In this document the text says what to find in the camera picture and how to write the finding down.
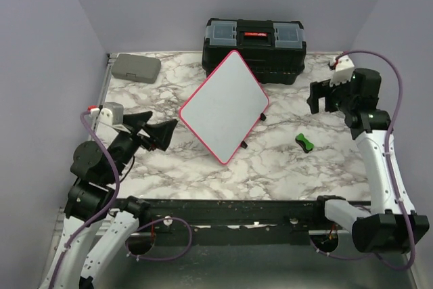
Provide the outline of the green whiteboard eraser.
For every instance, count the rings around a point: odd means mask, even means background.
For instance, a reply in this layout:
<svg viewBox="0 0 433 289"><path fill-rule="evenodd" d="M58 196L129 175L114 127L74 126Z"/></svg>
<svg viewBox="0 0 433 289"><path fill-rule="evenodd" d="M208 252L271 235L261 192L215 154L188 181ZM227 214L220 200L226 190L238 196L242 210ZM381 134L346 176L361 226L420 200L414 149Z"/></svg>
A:
<svg viewBox="0 0 433 289"><path fill-rule="evenodd" d="M303 133L299 133L295 137L295 142L302 148L304 153L309 153L314 149L314 145L304 136Z"/></svg>

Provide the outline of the pink framed whiteboard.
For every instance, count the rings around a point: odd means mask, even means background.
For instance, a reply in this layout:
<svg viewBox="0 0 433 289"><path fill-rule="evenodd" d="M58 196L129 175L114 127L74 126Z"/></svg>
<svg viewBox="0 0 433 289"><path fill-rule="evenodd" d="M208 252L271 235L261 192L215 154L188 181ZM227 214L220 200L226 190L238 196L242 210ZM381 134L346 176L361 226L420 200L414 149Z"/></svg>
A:
<svg viewBox="0 0 433 289"><path fill-rule="evenodd" d="M179 118L221 164L227 164L269 103L243 57L233 50L180 107Z"/></svg>

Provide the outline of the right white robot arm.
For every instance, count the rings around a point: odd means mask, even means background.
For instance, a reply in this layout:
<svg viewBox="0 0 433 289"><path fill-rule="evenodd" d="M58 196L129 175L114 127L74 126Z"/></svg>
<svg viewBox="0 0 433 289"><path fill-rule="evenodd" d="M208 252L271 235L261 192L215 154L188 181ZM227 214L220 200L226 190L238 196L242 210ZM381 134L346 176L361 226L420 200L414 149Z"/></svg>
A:
<svg viewBox="0 0 433 289"><path fill-rule="evenodd" d="M364 211L337 196L320 198L311 213L313 225L327 229L337 223L351 233L359 252L408 253L429 230L427 216L420 215L410 201L394 154L389 113L377 108L382 79L379 72L356 68L342 83L331 79L310 84L307 104L313 114L319 100L325 111L340 111L363 159L369 191L370 210Z"/></svg>

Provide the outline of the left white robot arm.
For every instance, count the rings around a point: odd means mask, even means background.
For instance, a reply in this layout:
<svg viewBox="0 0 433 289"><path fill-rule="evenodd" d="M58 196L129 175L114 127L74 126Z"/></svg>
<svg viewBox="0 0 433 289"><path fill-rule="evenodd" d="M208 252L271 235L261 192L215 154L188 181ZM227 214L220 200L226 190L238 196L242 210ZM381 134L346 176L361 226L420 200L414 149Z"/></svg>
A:
<svg viewBox="0 0 433 289"><path fill-rule="evenodd" d="M124 115L102 106L81 114L91 140L73 154L70 171L76 181L68 192L60 242L42 288L96 287L127 238L149 226L149 204L130 196L105 234L95 239L116 201L121 173L136 151L165 151L170 145L177 120L151 125L151 117L150 111Z"/></svg>

